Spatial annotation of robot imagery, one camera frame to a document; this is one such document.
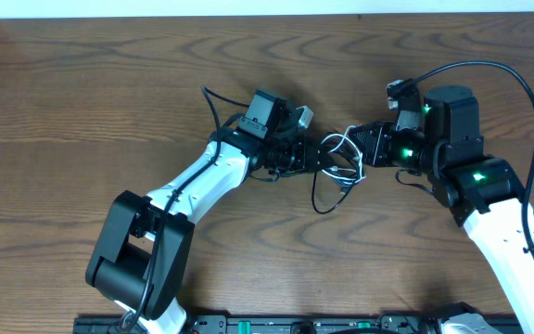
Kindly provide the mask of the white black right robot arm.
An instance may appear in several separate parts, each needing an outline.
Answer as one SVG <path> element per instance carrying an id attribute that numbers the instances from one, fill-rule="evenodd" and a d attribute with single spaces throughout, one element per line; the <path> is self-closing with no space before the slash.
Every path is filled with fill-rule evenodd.
<path id="1" fill-rule="evenodd" d="M 370 122 L 349 137 L 371 167 L 427 177 L 430 193 L 451 211 L 497 277 L 519 324 L 534 333 L 534 214 L 512 166 L 484 152 L 479 106 L 464 86 L 388 86 L 394 122 Z"/>

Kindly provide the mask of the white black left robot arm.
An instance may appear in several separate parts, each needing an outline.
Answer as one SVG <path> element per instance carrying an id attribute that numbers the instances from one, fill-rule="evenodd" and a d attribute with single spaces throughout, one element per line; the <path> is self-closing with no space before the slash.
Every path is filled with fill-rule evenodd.
<path id="1" fill-rule="evenodd" d="M 197 223 L 230 190 L 264 168 L 270 181 L 315 173 L 331 162 L 306 133 L 313 112 L 258 90 L 244 112 L 215 118 L 202 155 L 165 186 L 111 203 L 85 281 L 124 309 L 110 333 L 178 333 L 177 301 Z"/>

